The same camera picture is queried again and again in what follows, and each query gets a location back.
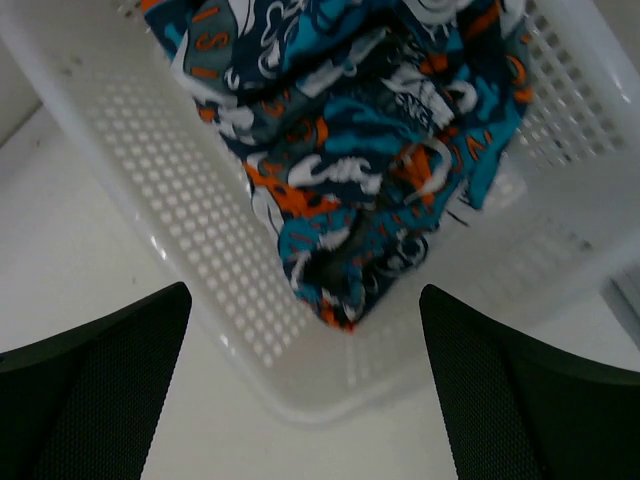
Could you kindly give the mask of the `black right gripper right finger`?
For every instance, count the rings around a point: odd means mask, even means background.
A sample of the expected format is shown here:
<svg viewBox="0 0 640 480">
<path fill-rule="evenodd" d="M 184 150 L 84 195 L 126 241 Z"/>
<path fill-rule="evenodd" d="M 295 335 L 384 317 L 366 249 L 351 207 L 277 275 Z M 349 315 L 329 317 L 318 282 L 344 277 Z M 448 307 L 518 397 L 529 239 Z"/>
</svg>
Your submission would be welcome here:
<svg viewBox="0 0 640 480">
<path fill-rule="evenodd" d="M 638 373 L 548 345 L 434 285 L 419 307 L 458 478 L 638 478 Z"/>
</svg>

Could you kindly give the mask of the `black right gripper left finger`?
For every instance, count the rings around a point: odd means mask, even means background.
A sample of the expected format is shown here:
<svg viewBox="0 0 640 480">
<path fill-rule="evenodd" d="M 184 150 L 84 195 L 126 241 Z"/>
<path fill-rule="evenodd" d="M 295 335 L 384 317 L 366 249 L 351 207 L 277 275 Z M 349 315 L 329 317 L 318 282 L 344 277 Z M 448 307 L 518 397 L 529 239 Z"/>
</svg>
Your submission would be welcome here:
<svg viewBox="0 0 640 480">
<path fill-rule="evenodd" d="M 177 282 L 2 353 L 2 478 L 140 478 L 191 307 Z"/>
</svg>

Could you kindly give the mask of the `colourful patterned shorts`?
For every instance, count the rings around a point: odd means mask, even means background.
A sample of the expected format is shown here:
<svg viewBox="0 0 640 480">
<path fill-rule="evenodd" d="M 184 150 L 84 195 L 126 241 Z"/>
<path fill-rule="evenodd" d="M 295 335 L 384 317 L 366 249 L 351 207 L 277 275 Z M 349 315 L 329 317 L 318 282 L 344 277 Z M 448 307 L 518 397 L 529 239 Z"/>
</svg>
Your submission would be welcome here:
<svg viewBox="0 0 640 480">
<path fill-rule="evenodd" d="M 459 197 L 481 209 L 533 89 L 522 1 L 144 1 L 249 182 L 294 295 L 352 331 Z"/>
</svg>

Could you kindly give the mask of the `white perforated plastic basket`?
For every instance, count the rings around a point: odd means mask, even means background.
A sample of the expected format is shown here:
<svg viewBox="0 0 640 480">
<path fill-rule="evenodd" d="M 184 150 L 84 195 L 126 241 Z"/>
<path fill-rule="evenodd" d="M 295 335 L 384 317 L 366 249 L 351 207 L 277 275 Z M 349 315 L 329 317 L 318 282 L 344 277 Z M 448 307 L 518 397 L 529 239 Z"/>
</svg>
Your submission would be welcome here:
<svg viewBox="0 0 640 480">
<path fill-rule="evenodd" d="M 589 1 L 527 5 L 535 97 L 481 212 L 353 334 L 297 302 L 241 167 L 199 120 L 133 1 L 5 1 L 1 36 L 96 176 L 280 416 L 321 424 L 421 384 L 434 284 L 495 319 L 548 317 L 639 255 L 639 68 Z"/>
</svg>

